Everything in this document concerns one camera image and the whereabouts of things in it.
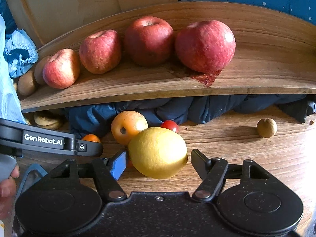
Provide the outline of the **person's left hand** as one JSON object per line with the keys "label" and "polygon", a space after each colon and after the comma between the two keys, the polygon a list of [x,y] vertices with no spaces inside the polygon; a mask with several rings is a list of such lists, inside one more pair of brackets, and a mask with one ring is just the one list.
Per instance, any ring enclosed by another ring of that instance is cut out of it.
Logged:
{"label": "person's left hand", "polygon": [[17,192],[15,179],[18,178],[19,175],[19,166],[16,165],[9,178],[1,182],[0,220],[7,218],[12,209],[13,198]]}

